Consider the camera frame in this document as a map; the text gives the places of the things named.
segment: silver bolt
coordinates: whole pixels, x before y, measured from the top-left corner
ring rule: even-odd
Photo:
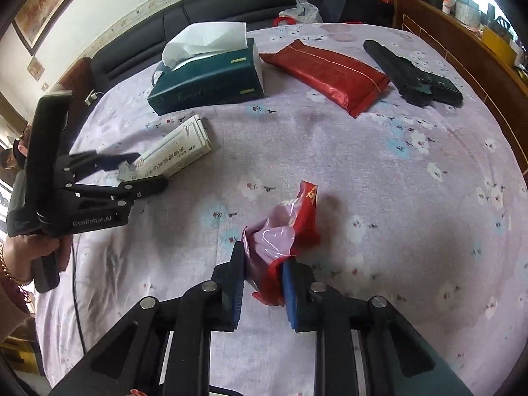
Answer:
[[[214,281],[206,281],[204,284],[202,284],[202,290],[204,292],[214,292],[217,290],[218,284],[216,284]]]
[[[142,309],[150,309],[156,304],[156,298],[153,298],[152,296],[147,296],[146,298],[143,298],[141,302],[139,303],[139,306]]]
[[[310,289],[315,293],[322,293],[326,290],[326,284],[321,283],[320,281],[315,281],[310,284]]]
[[[376,308],[385,308],[387,306],[387,300],[383,296],[374,296],[372,298],[372,304]]]

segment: small cardboard box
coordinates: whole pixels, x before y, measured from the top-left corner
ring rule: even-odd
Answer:
[[[163,73],[148,97],[158,115],[203,105],[264,97],[262,63],[252,38],[247,49],[191,61]]]

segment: black sofa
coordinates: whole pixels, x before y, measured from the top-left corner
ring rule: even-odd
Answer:
[[[308,0],[320,7],[323,0]],[[155,13],[107,44],[91,62],[97,92],[106,92],[124,79],[161,61],[162,52],[176,34],[191,23],[246,22],[247,30],[272,26],[280,11],[295,0],[180,0]]]

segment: crumpled red wrapper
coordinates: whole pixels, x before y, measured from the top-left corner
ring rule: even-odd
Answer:
[[[307,46],[300,40],[276,54],[260,57],[321,92],[352,117],[368,109],[390,82],[385,74],[357,59]]]
[[[315,227],[317,186],[302,181],[297,198],[273,208],[269,217],[244,228],[247,276],[258,292],[253,296],[266,305],[284,305],[279,265],[297,256],[296,247],[320,243]]]

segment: picture frame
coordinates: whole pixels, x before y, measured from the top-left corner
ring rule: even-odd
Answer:
[[[31,56],[72,0],[26,0],[12,24]]]

